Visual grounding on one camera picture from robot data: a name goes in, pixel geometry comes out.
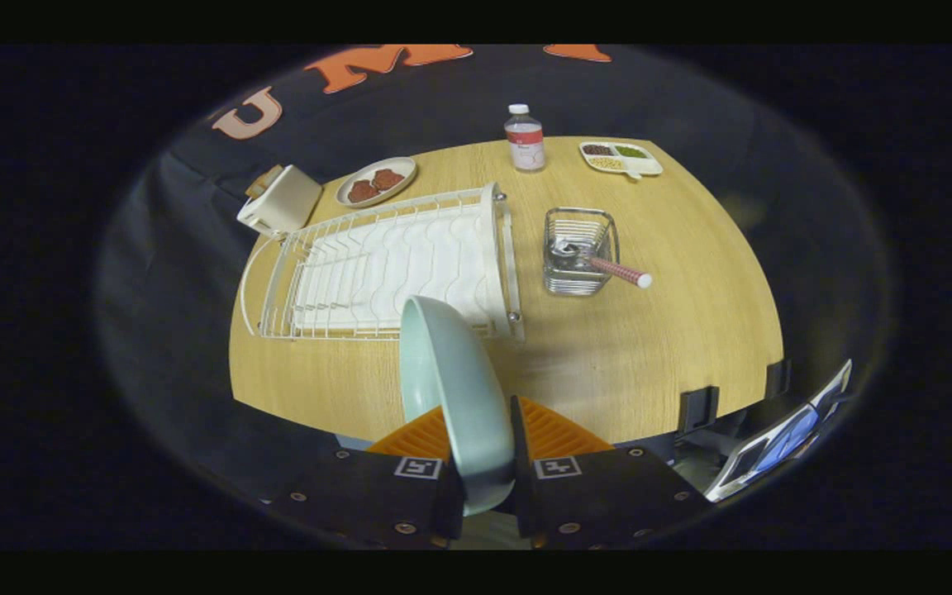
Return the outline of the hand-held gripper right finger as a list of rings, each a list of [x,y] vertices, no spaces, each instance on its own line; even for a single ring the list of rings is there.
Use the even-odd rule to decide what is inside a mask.
[[[536,457],[524,399],[511,398],[514,513],[534,550],[630,550],[707,519],[702,491],[646,449]]]

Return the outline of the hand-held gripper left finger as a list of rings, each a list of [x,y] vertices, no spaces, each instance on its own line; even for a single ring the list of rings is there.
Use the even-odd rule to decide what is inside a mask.
[[[445,550],[461,537],[464,500],[435,407],[370,450],[318,455],[265,505],[276,519],[356,549]]]

